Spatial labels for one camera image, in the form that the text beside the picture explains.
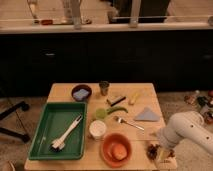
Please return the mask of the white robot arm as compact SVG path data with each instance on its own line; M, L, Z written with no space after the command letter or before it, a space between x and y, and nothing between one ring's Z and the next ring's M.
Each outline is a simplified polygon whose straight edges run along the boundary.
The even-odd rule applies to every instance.
M213 133L206 130L203 123L204 119L195 111L173 114L167 125L156 133L160 145L156 161L166 159L183 139L191 140L213 155Z

